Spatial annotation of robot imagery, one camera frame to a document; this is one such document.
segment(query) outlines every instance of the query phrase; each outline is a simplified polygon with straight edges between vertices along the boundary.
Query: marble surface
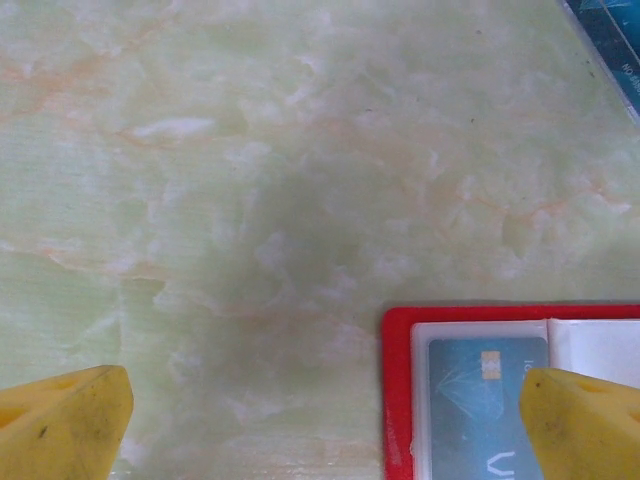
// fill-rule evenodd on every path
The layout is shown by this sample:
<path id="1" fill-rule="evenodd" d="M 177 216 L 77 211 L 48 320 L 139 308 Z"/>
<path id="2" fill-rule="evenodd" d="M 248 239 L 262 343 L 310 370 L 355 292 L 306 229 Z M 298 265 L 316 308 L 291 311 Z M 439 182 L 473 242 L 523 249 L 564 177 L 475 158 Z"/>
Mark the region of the marble surface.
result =
<path id="1" fill-rule="evenodd" d="M 381 476 L 404 301 L 634 299 L 638 130 L 553 0 L 0 1 L 0 386 L 113 479 Z"/>

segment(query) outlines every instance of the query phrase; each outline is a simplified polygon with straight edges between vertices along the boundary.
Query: credit card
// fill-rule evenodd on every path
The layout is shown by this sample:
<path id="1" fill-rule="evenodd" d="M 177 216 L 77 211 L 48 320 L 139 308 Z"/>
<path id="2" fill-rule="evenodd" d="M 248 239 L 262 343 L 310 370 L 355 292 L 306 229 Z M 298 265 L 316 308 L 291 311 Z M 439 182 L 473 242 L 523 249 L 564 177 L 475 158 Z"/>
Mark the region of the credit card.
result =
<path id="1" fill-rule="evenodd" d="M 518 399 L 549 364 L 546 340 L 438 339 L 427 355 L 431 479 L 542 480 Z"/>

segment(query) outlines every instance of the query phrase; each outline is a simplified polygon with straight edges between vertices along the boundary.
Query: red frame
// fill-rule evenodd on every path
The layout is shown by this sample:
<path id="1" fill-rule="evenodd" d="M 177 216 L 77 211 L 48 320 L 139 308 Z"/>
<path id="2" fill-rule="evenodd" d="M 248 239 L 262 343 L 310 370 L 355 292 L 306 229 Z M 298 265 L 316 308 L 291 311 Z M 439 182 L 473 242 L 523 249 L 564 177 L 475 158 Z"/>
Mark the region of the red frame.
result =
<path id="1" fill-rule="evenodd" d="M 414 480 L 411 440 L 411 327 L 416 323 L 640 318 L 640 305 L 398 307 L 382 321 L 384 468 L 386 480 Z"/>

